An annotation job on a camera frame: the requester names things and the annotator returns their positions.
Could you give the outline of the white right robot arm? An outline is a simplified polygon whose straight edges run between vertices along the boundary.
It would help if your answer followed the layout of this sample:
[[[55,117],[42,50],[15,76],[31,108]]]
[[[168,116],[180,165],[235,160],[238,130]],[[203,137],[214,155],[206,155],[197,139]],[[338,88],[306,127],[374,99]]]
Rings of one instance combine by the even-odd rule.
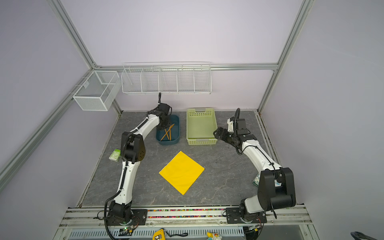
[[[242,220],[250,222],[260,213],[275,213],[278,209],[296,205],[296,190],[293,171],[275,162],[262,148],[257,138],[246,127],[245,119],[231,117],[228,127],[217,128],[214,137],[233,146],[238,155],[247,156],[257,169],[258,192],[240,203]]]

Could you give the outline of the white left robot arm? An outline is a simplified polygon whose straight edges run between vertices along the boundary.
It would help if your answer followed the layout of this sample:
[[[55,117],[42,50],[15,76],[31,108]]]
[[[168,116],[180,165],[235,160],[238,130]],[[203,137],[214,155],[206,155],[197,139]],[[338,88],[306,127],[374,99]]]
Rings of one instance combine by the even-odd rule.
[[[117,193],[105,202],[105,224],[114,221],[128,224],[132,220],[133,187],[140,163],[146,155],[145,138],[154,128],[164,130],[169,127],[171,114],[171,106],[158,103],[157,107],[146,113],[146,117],[137,127],[122,134],[122,173]]]

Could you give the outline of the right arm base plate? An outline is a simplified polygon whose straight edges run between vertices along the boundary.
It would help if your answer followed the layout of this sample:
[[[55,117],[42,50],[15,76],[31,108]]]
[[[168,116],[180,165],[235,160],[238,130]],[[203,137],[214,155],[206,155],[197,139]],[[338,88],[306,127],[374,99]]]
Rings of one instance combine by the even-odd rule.
[[[240,207],[229,207],[223,211],[223,216],[228,224],[264,224],[267,222],[266,214],[258,212],[248,214],[240,209]]]

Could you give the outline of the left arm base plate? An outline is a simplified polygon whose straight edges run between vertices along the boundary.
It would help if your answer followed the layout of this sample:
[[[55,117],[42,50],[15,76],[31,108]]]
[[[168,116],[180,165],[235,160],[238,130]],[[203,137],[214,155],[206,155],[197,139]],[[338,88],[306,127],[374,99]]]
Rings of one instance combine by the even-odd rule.
[[[111,212],[107,214],[106,223],[108,226],[142,226],[146,224],[147,215],[147,209],[130,209],[124,213]]]

